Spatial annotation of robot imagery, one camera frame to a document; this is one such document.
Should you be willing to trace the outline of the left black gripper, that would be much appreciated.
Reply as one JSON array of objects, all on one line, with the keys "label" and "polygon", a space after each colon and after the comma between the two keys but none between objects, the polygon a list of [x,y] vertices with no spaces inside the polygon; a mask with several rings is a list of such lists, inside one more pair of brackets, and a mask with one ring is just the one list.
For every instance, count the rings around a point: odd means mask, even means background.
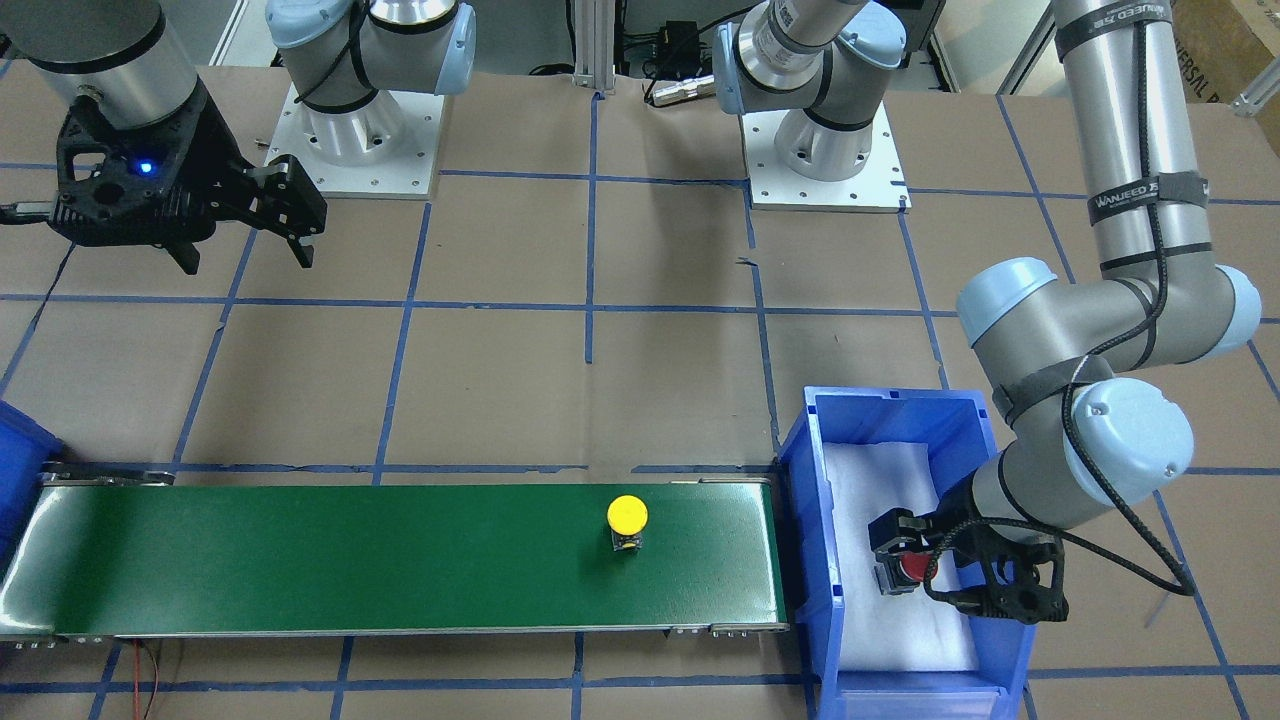
[{"label": "left black gripper", "polygon": [[972,509],[936,509],[924,516],[890,509],[869,523],[868,539],[878,560],[929,552],[933,568],[950,550],[957,568],[978,565],[982,580],[974,585],[960,591],[925,588],[931,600],[966,616],[1025,625],[1068,619],[1064,536],[1043,523],[987,518]]}]

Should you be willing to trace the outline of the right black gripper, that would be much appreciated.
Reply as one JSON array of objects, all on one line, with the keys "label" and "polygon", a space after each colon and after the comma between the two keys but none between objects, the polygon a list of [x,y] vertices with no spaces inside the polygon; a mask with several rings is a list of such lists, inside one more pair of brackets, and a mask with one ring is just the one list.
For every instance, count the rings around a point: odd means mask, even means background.
[{"label": "right black gripper", "polygon": [[134,129],[113,126],[104,99],[82,87],[58,136],[55,232],[86,247],[159,246],[197,275],[198,245],[218,222],[237,220],[280,236],[314,266],[308,240],[325,231],[325,199],[292,154],[251,167],[201,79],[169,117]]}]

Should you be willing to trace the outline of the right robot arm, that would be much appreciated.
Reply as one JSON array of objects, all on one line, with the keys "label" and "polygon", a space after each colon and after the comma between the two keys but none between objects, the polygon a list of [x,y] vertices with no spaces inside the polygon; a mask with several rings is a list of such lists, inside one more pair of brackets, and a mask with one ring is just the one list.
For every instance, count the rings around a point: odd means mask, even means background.
[{"label": "right robot arm", "polygon": [[326,228],[314,161],[376,167],[415,150],[397,94],[462,94],[477,38],[462,1],[270,1],[271,41],[307,146],[241,151],[156,1],[5,1],[3,32],[67,104],[58,190],[3,206],[83,247],[152,246],[198,270],[219,222],[282,237],[303,268]]}]

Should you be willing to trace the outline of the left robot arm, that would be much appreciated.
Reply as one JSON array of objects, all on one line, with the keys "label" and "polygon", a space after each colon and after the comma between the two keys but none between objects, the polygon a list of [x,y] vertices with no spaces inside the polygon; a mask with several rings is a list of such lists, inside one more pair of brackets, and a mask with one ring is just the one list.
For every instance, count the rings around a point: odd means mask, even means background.
[{"label": "left robot arm", "polygon": [[1179,596],[1197,594],[1135,506],[1190,465],[1184,411],[1133,377],[1229,354],[1260,291],[1216,261],[1210,183],[1174,61],[1169,1],[1052,1],[1082,143],[1101,278],[1036,258],[974,277],[957,315],[1014,441],[941,498],[869,527],[882,594],[922,591],[972,618],[1068,618],[1065,543]]}]

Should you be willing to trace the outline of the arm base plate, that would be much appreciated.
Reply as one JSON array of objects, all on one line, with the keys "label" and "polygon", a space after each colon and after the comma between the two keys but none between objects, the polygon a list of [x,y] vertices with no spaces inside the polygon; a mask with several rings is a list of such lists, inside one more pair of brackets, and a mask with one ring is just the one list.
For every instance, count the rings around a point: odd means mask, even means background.
[{"label": "arm base plate", "polygon": [[886,105],[854,132],[805,111],[740,117],[751,205],[760,210],[899,213],[913,206]]},{"label": "arm base plate", "polygon": [[325,114],[288,88],[266,159],[300,160],[325,199],[428,201],[448,97],[381,91],[365,108]]}]

